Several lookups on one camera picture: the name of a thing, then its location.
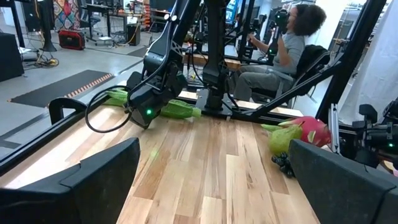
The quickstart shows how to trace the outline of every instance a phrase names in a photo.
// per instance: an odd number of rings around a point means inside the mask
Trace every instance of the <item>gray pants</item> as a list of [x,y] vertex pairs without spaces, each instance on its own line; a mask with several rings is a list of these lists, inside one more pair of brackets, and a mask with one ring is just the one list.
[[[252,88],[277,91],[280,78],[277,75],[266,72],[267,65],[242,66],[233,77],[233,79],[236,80],[234,98],[237,100],[249,101]],[[283,91],[289,90],[292,85],[293,83],[285,83]]]

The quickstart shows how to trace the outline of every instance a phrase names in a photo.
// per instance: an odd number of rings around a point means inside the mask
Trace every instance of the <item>black mount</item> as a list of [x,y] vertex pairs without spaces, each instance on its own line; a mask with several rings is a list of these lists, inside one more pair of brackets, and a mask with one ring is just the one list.
[[205,108],[223,110],[228,66],[224,60],[225,14],[229,0],[205,0],[208,10],[208,63],[203,68],[203,81],[209,86]]

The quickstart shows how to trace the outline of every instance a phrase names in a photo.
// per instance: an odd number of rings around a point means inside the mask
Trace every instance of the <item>black box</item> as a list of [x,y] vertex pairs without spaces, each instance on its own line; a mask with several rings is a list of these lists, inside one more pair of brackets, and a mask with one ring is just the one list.
[[0,33],[0,82],[24,73],[15,35]]

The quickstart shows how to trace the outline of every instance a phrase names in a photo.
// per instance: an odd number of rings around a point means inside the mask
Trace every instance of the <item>curly hair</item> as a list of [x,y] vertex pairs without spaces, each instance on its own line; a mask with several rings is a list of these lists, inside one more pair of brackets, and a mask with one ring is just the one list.
[[293,31],[296,35],[310,36],[321,28],[326,19],[325,11],[316,5],[298,4]]

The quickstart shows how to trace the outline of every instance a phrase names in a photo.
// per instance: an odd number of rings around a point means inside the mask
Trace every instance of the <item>white wall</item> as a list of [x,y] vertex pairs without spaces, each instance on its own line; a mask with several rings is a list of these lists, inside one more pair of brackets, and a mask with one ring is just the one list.
[[263,0],[261,7],[260,7],[260,15],[267,15],[266,21],[262,24],[261,31],[260,31],[260,40],[264,38],[267,29],[267,23],[269,19],[269,13],[272,7],[272,0]]
[[379,118],[383,109],[398,97],[398,1],[393,1],[383,15],[357,78],[340,110],[344,123],[363,119],[361,104],[370,104]]
[[317,0],[316,5],[326,12],[326,21],[318,32],[307,39],[307,44],[321,45],[329,49],[330,42],[336,31],[341,15],[348,0]]

